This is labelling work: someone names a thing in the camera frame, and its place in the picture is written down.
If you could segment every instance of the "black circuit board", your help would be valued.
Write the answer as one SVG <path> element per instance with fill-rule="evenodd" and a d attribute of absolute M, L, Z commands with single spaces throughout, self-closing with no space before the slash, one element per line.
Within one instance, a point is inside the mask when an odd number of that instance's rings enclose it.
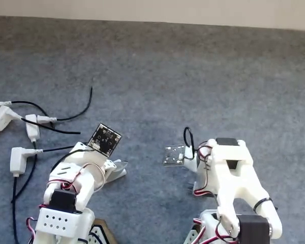
<path fill-rule="evenodd" d="M 88 146 L 109 157 L 122 136 L 104 124 L 100 124 L 88 142 Z"/>

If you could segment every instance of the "wall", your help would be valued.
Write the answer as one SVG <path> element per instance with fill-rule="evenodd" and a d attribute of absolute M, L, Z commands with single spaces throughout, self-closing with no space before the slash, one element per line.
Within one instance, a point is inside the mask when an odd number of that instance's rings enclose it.
<path fill-rule="evenodd" d="M 0 0 L 0 15 L 305 30 L 305 0 Z"/>

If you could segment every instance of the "white 3d-printed part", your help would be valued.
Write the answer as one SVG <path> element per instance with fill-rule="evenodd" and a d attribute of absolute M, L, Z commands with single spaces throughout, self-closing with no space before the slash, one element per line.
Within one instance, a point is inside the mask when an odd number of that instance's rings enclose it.
<path fill-rule="evenodd" d="M 100 227 L 94 226 L 91 231 L 95 235 L 97 235 L 101 241 L 102 244 L 107 244 L 108 242 L 105 240 L 105 236 L 103 235 L 103 232 Z M 88 237 L 88 244 L 99 244 L 99 241 L 96 240 L 96 238 L 93 235 L 89 235 Z"/>
<path fill-rule="evenodd" d="M 73 238 L 77 235 L 80 215 L 41 208 L 36 230 Z"/>

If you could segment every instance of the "black rubber band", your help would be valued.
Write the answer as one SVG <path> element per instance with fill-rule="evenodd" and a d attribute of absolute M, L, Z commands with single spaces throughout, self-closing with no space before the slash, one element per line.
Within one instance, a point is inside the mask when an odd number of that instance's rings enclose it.
<path fill-rule="evenodd" d="M 260 201 L 258 201 L 258 202 L 255 204 L 255 206 L 254 206 L 254 208 L 253 208 L 253 211 L 256 212 L 256 209 L 258 208 L 258 206 L 260 206 L 263 202 L 266 202 L 266 201 L 271 201 L 271 202 L 272 202 L 271 197 L 263 198 L 263 199 L 261 199 Z"/>
<path fill-rule="evenodd" d="M 83 242 L 85 244 L 88 244 L 88 240 L 85 240 L 85 239 L 78 238 L 78 241 L 81 241 L 81 242 Z"/>

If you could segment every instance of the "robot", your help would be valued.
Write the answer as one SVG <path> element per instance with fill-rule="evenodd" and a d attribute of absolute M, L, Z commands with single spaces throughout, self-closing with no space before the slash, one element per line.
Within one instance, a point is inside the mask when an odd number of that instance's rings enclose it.
<path fill-rule="evenodd" d="M 28 243 L 108 243 L 99 229 L 93 232 L 95 215 L 86 206 L 105 183 L 126 175 L 126 162 L 108 159 L 120 139 L 121 135 L 100 124 L 87 145 L 78 142 L 56 163 L 35 230 L 29 228 L 32 238 Z"/>
<path fill-rule="evenodd" d="M 186 132 L 191 136 L 187 143 Z M 194 149 L 190 128 L 184 130 L 185 145 L 165 149 L 165 166 L 183 165 L 197 173 L 193 195 L 212 196 L 218 208 L 205 210 L 184 244 L 240 243 L 269 244 L 282 235 L 282 223 L 267 191 L 253 167 L 252 156 L 243 140 L 217 138 Z M 255 215 L 238 215 L 233 201 L 241 198 Z"/>

